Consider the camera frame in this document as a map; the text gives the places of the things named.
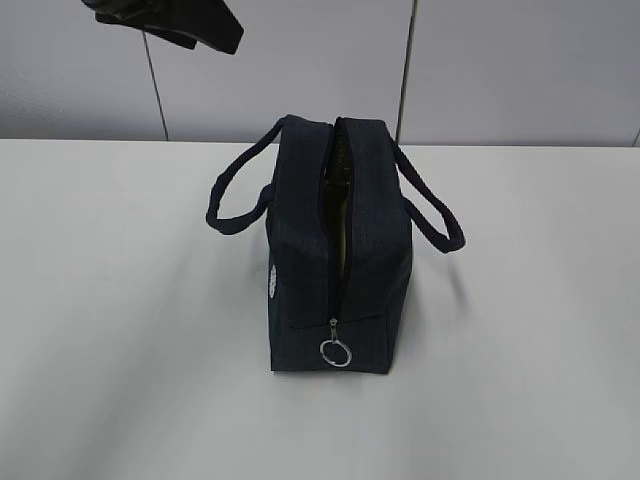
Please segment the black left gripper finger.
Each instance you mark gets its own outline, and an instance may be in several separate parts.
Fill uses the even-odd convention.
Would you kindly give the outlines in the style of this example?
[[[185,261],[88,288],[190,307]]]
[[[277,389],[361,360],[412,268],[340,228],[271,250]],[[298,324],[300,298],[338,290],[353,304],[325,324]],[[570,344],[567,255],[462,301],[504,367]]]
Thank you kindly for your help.
[[[152,34],[182,48],[234,55],[244,28],[220,0],[84,0],[98,23]]]

